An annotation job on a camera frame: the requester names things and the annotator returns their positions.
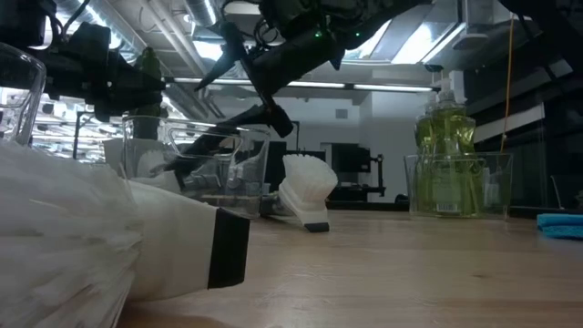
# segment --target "clear plastic cup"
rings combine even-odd
[[[123,126],[128,178],[164,175],[183,196],[259,216],[269,132],[150,117],[124,118]]]
[[[43,95],[46,69],[36,58],[0,43],[0,138],[27,145]]]
[[[512,154],[404,157],[410,211],[452,218],[505,218],[512,191]]]

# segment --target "white scrub brush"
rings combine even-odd
[[[281,202],[310,232],[330,230],[326,198],[338,184],[328,164],[313,156],[283,157],[285,179],[280,184]]]
[[[0,327],[115,326],[141,222],[110,168],[0,142]]]
[[[115,327],[127,298],[241,283],[249,221],[0,140],[0,327]]]

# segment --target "bottle label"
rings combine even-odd
[[[433,180],[435,210],[445,213],[459,213],[462,200],[458,173],[450,169],[438,169]]]

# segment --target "orange cable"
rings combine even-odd
[[[510,37],[508,41],[508,75],[506,77],[506,114],[504,116],[504,131],[502,132],[502,143],[500,152],[504,152],[506,142],[506,129],[508,127],[508,113],[510,112],[510,82],[512,78],[512,45],[514,43],[514,14],[510,17]]]

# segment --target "blue sponge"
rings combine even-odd
[[[537,226],[549,238],[583,240],[583,215],[539,214]]]

